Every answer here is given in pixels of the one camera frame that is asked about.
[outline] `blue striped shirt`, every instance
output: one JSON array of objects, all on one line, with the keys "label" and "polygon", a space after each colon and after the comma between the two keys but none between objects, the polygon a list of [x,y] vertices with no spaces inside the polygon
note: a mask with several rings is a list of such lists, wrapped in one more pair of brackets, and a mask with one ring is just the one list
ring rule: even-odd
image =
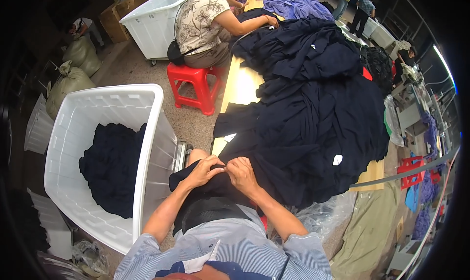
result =
[{"label": "blue striped shirt", "polygon": [[142,234],[116,270],[114,279],[152,279],[182,262],[185,273],[197,272],[206,261],[235,262],[243,272],[276,279],[291,255],[282,280],[332,280],[328,259],[314,232],[291,235],[282,248],[266,238],[262,221],[252,208],[239,207],[252,219],[222,219],[200,224],[182,235],[165,252],[153,236]]}]

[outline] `fabric tag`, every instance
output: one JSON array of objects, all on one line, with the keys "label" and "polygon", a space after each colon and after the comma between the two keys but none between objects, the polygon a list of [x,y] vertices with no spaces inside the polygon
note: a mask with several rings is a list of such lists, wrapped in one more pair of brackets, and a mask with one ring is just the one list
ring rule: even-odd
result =
[{"label": "fabric tag", "polygon": [[341,154],[335,155],[335,158],[333,159],[333,166],[337,166],[341,164],[342,161],[343,161],[343,156]]}]

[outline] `wooden table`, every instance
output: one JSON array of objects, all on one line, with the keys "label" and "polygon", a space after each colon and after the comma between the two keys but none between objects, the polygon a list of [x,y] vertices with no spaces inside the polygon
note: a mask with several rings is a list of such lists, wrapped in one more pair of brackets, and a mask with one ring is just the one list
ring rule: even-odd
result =
[{"label": "wooden table", "polygon": [[[245,7],[245,11],[263,6],[262,0],[247,1],[249,4]],[[241,58],[237,58],[235,56],[232,57],[220,112],[226,111],[228,103],[247,105],[250,102],[259,101],[259,98],[256,97],[255,91],[262,83],[264,83],[264,79],[260,74],[253,71],[252,69],[247,67],[240,67],[240,64],[243,61],[244,60]],[[219,155],[226,144],[227,142],[223,137],[216,138],[214,140],[214,146],[212,147],[212,154]],[[367,166],[367,171],[359,176],[358,183],[377,180],[384,177],[384,161],[371,161]],[[371,186],[356,187],[352,189],[352,191],[369,191],[378,189],[384,189],[384,184],[381,183]]]}]

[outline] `beige floral blouse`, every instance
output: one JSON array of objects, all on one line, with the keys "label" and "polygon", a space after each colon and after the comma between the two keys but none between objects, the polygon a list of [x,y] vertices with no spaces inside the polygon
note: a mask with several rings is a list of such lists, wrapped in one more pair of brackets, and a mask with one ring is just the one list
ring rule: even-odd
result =
[{"label": "beige floral blouse", "polygon": [[226,0],[188,0],[176,18],[176,40],[181,53],[197,48],[200,53],[220,43],[222,26],[214,21],[221,12],[230,10]]}]

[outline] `plaid shirt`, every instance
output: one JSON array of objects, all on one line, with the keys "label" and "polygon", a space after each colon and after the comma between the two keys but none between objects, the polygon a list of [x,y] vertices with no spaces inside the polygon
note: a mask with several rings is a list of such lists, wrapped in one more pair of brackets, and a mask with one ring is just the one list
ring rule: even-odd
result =
[{"label": "plaid shirt", "polygon": [[358,6],[361,10],[363,10],[366,14],[370,15],[372,10],[375,10],[376,7],[370,0],[358,0]]}]

